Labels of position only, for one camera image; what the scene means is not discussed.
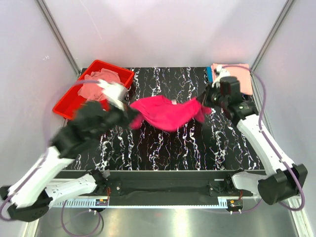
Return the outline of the magenta t shirt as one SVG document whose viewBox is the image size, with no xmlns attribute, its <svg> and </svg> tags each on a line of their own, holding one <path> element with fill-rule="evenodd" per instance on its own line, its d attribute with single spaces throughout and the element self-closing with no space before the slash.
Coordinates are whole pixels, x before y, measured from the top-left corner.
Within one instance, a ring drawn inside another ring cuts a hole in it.
<svg viewBox="0 0 316 237">
<path fill-rule="evenodd" d="M 185 103 L 175 103 L 163 95 L 141 98 L 131 105 L 136 109 L 139 115 L 131 122 L 130 128 L 140 128 L 143 121 L 151 126 L 173 132 L 191 119 L 203 123 L 205 115 L 211 114 L 211 108 L 201 105 L 201 103 L 193 98 Z"/>
</svg>

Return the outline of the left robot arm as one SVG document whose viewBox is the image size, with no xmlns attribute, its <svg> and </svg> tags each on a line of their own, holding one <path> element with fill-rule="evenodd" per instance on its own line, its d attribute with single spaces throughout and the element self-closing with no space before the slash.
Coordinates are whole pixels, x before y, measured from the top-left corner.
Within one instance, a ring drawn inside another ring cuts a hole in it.
<svg viewBox="0 0 316 237">
<path fill-rule="evenodd" d="M 83 194 L 102 195 L 107 188 L 107 179 L 98 170 L 88 171 L 60 186 L 49 187 L 48 184 L 107 130 L 115 126 L 127 128 L 138 115 L 137 110 L 125 103 L 111 105 L 109 111 L 99 102 L 85 103 L 75 118 L 51 138 L 48 148 L 23 178 L 14 185 L 1 187 L 0 197 L 10 206 L 8 217 L 0 218 L 7 222 L 32 222 L 69 198 Z"/>
</svg>

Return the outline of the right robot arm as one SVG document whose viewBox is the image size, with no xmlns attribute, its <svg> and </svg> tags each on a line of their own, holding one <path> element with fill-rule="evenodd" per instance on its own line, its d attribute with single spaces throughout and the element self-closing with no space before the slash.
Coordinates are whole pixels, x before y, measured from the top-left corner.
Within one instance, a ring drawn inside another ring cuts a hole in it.
<svg viewBox="0 0 316 237">
<path fill-rule="evenodd" d="M 246 137 L 265 169 L 265 175 L 237 171 L 224 183 L 228 195 L 241 190 L 258 194 L 268 204 L 300 195 L 308 175 L 303 164 L 296 165 L 280 148 L 266 127 L 253 101 L 244 100 L 236 77 L 223 77 L 207 84 L 199 101 L 206 107 L 219 107 L 227 119 Z"/>
</svg>

